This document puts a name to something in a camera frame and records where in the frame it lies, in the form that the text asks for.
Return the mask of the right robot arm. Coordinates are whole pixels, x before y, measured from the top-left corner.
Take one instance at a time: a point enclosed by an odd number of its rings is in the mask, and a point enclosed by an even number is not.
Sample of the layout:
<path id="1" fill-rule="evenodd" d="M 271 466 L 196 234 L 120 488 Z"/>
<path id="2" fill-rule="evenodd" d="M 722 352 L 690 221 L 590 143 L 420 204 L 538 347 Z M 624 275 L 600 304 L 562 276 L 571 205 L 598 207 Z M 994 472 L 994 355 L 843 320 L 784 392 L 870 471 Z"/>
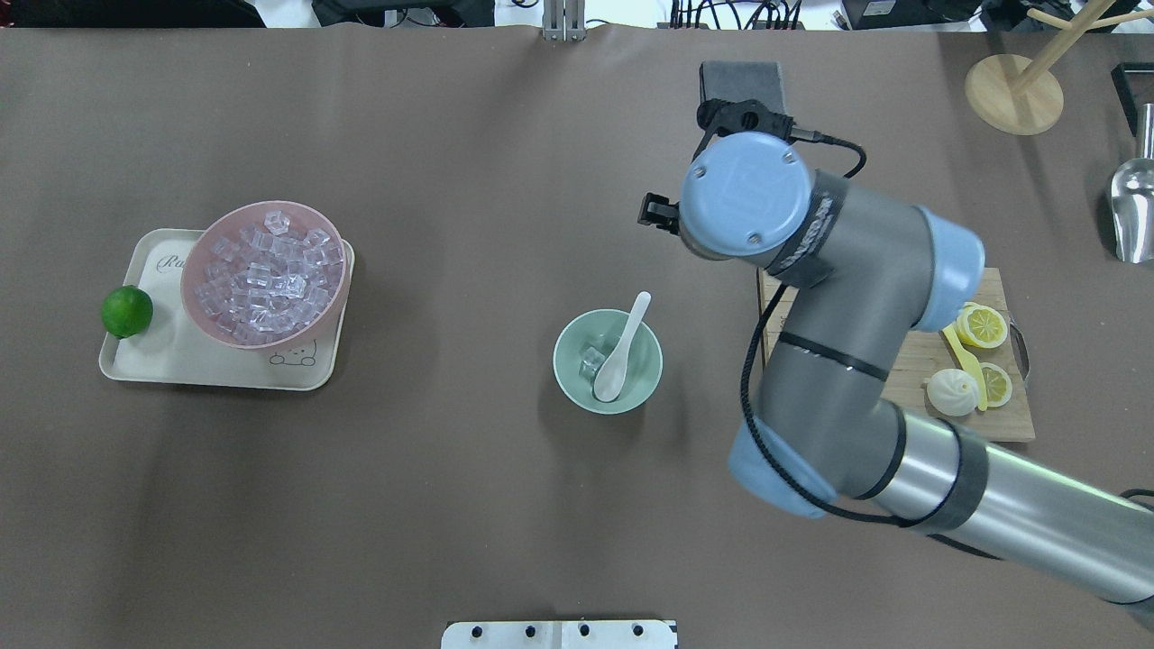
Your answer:
<path id="1" fill-rule="evenodd" d="M 986 251 L 971 230 L 733 127 L 700 141 L 679 206 L 647 196 L 638 219 L 797 291 L 756 398 L 739 386 L 728 467 L 742 488 L 1047 572 L 1151 626 L 1149 507 L 882 396 L 907 333 L 947 327 L 976 292 Z"/>

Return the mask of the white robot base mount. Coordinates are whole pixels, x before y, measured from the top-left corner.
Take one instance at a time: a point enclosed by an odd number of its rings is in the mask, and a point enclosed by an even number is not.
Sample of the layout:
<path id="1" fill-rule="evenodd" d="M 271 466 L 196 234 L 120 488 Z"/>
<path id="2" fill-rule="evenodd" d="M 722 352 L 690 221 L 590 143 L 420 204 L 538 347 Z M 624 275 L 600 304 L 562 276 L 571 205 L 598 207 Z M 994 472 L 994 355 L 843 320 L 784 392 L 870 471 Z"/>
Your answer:
<path id="1" fill-rule="evenodd" d="M 441 648 L 679 648 L 677 625 L 658 619 L 459 621 Z"/>

